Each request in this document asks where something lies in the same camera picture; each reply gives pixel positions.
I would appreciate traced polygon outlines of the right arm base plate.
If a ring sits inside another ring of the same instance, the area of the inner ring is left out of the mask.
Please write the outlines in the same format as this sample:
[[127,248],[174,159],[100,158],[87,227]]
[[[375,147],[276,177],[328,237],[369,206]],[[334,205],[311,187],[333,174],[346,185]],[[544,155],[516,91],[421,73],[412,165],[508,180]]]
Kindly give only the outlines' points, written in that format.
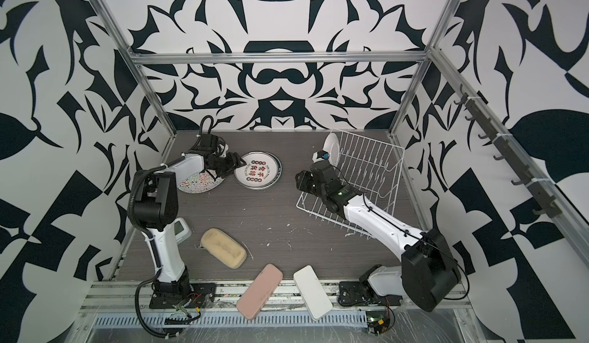
[[340,282],[337,303],[343,307],[353,306],[400,306],[401,295],[380,296],[367,284],[361,282]]

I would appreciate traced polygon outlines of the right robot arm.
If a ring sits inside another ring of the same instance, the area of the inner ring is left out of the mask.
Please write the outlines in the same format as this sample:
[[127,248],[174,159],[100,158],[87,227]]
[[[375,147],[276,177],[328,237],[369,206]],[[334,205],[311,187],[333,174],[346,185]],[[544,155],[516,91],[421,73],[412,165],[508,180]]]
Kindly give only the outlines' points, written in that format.
[[328,160],[319,160],[296,174],[295,183],[299,191],[320,199],[329,212],[386,246],[400,260],[404,292],[423,311],[432,312],[461,282],[463,268],[440,231],[422,231],[388,214],[341,179]]

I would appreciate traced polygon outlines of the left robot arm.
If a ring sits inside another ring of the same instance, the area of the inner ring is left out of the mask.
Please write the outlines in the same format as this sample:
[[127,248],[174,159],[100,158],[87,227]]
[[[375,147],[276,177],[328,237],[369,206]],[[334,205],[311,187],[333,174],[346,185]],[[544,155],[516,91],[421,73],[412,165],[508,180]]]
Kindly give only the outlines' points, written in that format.
[[155,269],[149,283],[158,296],[185,299],[191,293],[173,225],[179,210],[178,184],[202,173],[214,180],[225,178],[243,166],[245,161],[228,149],[224,139],[210,130],[200,130],[196,143],[178,159],[139,170],[133,176],[127,217],[149,247]]

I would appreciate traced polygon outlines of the colourful squiggle pattern plate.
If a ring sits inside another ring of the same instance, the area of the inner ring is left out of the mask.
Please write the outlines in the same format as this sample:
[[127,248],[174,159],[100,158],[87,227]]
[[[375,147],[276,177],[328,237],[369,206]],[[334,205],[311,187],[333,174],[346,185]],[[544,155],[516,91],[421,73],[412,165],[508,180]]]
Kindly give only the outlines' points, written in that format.
[[224,180],[223,177],[217,177],[215,171],[204,171],[181,182],[178,189],[186,194],[202,194],[219,187]]

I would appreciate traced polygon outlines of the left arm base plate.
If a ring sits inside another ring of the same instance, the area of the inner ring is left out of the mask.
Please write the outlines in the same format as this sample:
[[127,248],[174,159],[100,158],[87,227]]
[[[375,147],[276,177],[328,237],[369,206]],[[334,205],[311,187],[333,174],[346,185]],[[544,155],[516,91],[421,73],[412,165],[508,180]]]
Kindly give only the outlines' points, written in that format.
[[216,295],[216,283],[190,283],[181,286],[173,283],[153,284],[153,293],[149,307],[151,309],[174,309],[180,303],[188,309],[204,308],[213,303]]

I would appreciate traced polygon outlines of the white plate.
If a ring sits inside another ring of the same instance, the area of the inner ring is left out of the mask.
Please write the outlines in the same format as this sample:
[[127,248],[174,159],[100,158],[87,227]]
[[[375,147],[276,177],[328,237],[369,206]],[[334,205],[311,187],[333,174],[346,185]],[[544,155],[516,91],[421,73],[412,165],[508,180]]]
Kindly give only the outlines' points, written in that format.
[[272,153],[252,151],[242,156],[245,165],[234,171],[237,182],[253,190],[275,185],[282,175],[282,162]]
[[323,151],[326,153],[325,159],[335,167],[338,166],[340,161],[340,150],[339,138],[334,132],[331,132],[325,139]]

